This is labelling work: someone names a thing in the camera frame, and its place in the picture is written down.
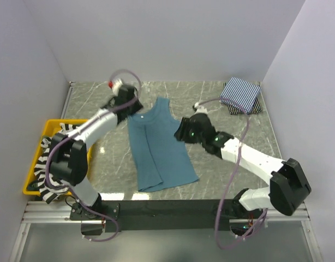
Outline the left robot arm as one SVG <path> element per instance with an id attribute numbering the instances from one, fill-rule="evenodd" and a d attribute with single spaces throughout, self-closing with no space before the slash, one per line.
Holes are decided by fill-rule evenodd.
<path id="1" fill-rule="evenodd" d="M 52 137 L 45 165 L 45 183 L 52 189 L 66 188 L 83 204 L 89 219 L 101 215 L 101 196 L 87 178 L 88 150 L 106 133 L 143 108 L 136 87 L 117 82 L 113 96 L 88 121 L 66 134 Z"/>

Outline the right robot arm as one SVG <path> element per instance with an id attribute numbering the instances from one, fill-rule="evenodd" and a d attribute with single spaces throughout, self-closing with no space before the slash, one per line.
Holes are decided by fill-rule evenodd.
<path id="1" fill-rule="evenodd" d="M 206 113 L 182 118 L 174 136 L 187 144 L 200 144 L 206 152 L 222 160 L 239 164 L 267 184 L 265 188 L 245 188 L 233 198 L 232 211 L 239 218 L 253 210 L 271 208 L 290 216 L 312 191 L 297 160 L 268 156 L 231 134 L 217 131 Z"/>

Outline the teal ribbed tank top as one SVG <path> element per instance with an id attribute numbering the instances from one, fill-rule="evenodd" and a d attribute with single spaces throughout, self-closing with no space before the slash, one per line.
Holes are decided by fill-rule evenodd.
<path id="1" fill-rule="evenodd" d="M 128 118 L 132 158 L 139 192 L 183 186 L 199 180 L 185 143 L 174 133 L 180 121 L 170 113 L 170 100 L 158 97 L 150 111 Z"/>

